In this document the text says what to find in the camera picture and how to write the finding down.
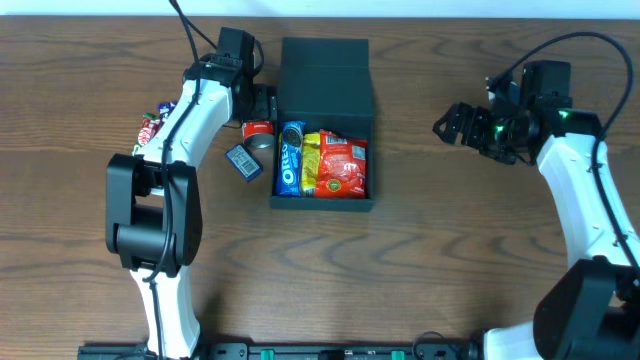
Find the red snack bag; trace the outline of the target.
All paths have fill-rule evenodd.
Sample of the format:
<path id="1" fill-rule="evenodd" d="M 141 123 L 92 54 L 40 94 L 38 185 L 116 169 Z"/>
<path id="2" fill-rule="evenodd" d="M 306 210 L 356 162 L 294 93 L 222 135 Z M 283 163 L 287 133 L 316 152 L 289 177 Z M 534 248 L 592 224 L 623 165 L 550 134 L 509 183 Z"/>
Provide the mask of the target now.
<path id="1" fill-rule="evenodd" d="M 320 162 L 314 196 L 317 198 L 364 198 L 366 195 L 366 149 L 364 139 L 341 138 L 320 131 Z"/>

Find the blue Oreo cookie pack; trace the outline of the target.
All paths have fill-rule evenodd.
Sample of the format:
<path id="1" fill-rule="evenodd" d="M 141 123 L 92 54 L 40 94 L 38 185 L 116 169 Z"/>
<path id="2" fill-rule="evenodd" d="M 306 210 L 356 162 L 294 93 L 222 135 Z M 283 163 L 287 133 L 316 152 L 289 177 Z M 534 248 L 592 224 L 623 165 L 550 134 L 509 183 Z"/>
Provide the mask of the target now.
<path id="1" fill-rule="evenodd" d="M 302 145 L 306 123 L 287 121 L 281 125 L 280 156 L 276 180 L 278 196 L 300 197 Z"/>

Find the red Pringles can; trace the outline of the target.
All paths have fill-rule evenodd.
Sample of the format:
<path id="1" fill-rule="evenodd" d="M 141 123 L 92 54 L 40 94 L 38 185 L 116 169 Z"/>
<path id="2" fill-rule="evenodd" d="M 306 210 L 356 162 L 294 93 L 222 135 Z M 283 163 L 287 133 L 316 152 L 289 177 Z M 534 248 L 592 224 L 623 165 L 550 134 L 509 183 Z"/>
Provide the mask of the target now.
<path id="1" fill-rule="evenodd" d="M 274 144 L 274 124 L 271 121 L 249 121 L 241 126 L 243 143 L 254 149 L 263 149 Z"/>

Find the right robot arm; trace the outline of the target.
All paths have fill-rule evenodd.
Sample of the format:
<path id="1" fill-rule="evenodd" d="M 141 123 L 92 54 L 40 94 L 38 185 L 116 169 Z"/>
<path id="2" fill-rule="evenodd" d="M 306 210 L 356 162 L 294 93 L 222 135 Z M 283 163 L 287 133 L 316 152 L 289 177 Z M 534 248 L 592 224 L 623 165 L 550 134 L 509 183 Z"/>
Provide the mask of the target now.
<path id="1" fill-rule="evenodd" d="M 538 304 L 531 321 L 488 330 L 485 359 L 636 359 L 639 282 L 628 258 L 638 256 L 631 225 L 597 145 L 598 116 L 577 110 L 569 95 L 571 66 L 525 64 L 488 90 L 490 108 L 453 104 L 434 124 L 445 143 L 460 143 L 513 165 L 528 154 L 546 180 L 565 238 L 568 271 Z"/>

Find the black gift box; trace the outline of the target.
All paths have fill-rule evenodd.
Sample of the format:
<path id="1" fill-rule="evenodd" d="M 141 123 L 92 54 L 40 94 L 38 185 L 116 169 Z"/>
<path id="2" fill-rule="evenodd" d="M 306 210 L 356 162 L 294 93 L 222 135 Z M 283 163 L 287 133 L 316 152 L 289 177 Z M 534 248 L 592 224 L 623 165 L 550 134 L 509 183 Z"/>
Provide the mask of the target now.
<path id="1" fill-rule="evenodd" d="M 373 208 L 375 100 L 366 39 L 282 39 L 277 85 L 279 136 L 285 121 L 303 121 L 307 132 L 330 130 L 342 137 L 364 139 L 365 197 L 311 198 L 279 196 L 271 189 L 273 209 L 369 212 Z"/>

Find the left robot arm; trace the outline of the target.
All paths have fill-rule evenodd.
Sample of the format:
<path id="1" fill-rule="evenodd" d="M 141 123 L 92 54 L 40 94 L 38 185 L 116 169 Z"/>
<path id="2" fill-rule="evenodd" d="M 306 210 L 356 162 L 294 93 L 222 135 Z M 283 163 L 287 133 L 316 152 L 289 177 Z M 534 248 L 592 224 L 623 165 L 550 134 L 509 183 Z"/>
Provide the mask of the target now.
<path id="1" fill-rule="evenodd" d="M 198 347 L 190 289 L 203 231 L 197 170 L 228 122 L 275 120 L 274 97 L 254 81 L 262 56 L 250 33 L 222 28 L 215 52 L 185 70 L 177 105 L 155 135 L 107 166 L 106 246 L 143 299 L 150 330 L 143 359 L 190 359 Z"/>

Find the yellow snack bag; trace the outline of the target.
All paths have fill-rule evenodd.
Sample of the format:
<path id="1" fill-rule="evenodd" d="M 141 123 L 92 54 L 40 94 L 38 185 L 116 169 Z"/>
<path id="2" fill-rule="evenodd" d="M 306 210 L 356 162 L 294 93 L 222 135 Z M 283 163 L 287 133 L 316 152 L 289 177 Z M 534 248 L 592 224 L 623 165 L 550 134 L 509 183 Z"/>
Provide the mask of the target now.
<path id="1" fill-rule="evenodd" d="M 319 133 L 308 133 L 303 137 L 301 191 L 305 197 L 313 197 L 318 177 L 320 162 L 321 136 Z"/>

